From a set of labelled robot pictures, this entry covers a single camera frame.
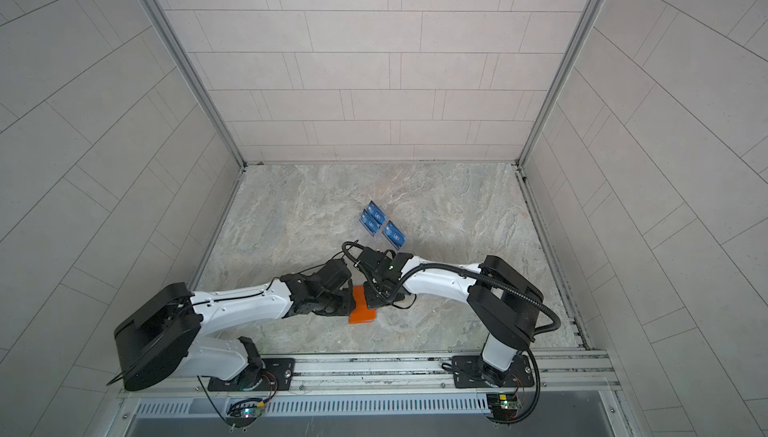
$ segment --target tiled wall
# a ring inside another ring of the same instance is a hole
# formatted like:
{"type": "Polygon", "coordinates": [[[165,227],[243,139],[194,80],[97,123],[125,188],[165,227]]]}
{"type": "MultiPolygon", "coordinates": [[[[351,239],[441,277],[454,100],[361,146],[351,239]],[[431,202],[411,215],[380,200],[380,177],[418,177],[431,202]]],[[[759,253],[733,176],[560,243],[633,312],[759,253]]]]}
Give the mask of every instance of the tiled wall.
{"type": "Polygon", "coordinates": [[[513,160],[586,0],[159,0],[246,160],[513,160]]]}
{"type": "Polygon", "coordinates": [[[525,167],[646,435],[768,430],[766,20],[606,0],[525,167]]]}
{"type": "Polygon", "coordinates": [[[83,434],[236,172],[137,0],[0,0],[0,433],[83,434]]]}

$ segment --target robotic arm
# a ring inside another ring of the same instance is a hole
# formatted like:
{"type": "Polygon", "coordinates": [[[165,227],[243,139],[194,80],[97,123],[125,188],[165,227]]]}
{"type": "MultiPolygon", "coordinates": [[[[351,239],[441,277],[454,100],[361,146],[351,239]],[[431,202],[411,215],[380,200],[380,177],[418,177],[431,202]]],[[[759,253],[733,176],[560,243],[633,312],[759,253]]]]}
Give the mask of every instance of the robotic arm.
{"type": "MultiPolygon", "coordinates": [[[[530,343],[537,334],[560,327],[560,318],[543,305],[542,293],[499,257],[454,266],[354,242],[345,242],[342,252],[366,277],[363,288],[371,309],[422,293],[468,303],[490,332],[472,373],[488,385],[514,385],[512,363],[523,352],[538,370],[530,343]],[[361,250],[357,257],[352,248],[361,250]],[[536,327],[540,312],[552,323],[536,327]]],[[[122,378],[126,390],[136,391],[169,376],[209,375],[237,389],[253,388],[264,369],[254,342],[210,334],[310,312],[349,316],[355,306],[352,274],[343,258],[327,261],[312,275],[287,274],[244,289],[191,292],[184,283],[170,284],[115,329],[122,372],[113,381],[122,378]]]]}

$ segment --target blue and white package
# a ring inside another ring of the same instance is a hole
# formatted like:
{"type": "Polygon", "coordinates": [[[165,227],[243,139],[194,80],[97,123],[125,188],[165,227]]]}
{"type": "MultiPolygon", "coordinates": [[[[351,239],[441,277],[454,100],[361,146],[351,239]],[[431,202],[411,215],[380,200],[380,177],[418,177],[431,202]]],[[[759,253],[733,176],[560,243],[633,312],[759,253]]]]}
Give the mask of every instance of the blue and white package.
{"type": "Polygon", "coordinates": [[[406,243],[406,236],[400,232],[400,230],[395,227],[395,224],[392,223],[392,221],[387,222],[387,224],[384,226],[384,235],[386,236],[387,240],[395,246],[395,250],[400,250],[400,247],[404,243],[406,243]]]}
{"type": "Polygon", "coordinates": [[[378,206],[371,200],[371,202],[368,204],[368,207],[366,207],[366,210],[368,210],[368,213],[375,221],[379,223],[379,225],[384,225],[384,222],[386,222],[386,215],[384,212],[382,212],[381,209],[379,209],[378,206]]]}
{"type": "Polygon", "coordinates": [[[379,231],[379,228],[381,227],[381,224],[374,219],[370,213],[368,213],[368,210],[363,209],[362,214],[360,215],[360,223],[362,225],[366,226],[366,229],[368,230],[368,233],[371,235],[376,235],[376,232],[379,231]]]}

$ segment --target marble surface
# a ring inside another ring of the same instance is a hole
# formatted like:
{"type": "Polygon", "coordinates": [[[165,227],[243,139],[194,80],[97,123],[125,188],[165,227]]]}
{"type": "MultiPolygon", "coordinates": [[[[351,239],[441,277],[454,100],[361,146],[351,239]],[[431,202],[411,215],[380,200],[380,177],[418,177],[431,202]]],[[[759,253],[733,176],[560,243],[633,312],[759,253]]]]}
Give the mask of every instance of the marble surface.
{"type": "MultiPolygon", "coordinates": [[[[446,263],[498,255],[540,288],[544,303],[565,320],[508,163],[249,166],[198,289],[265,283],[324,262],[345,240],[373,247],[358,222],[370,200],[406,234],[404,251],[446,263]]],[[[352,271],[355,284],[362,283],[362,274],[352,271]]],[[[539,325],[546,322],[539,317],[539,325]]],[[[347,317],[308,315],[220,333],[230,339],[249,336],[263,354],[474,350],[487,335],[468,305],[429,295],[418,297],[408,310],[379,309],[372,323],[350,325],[347,317]]],[[[533,344],[576,345],[566,326],[533,344]]]]}

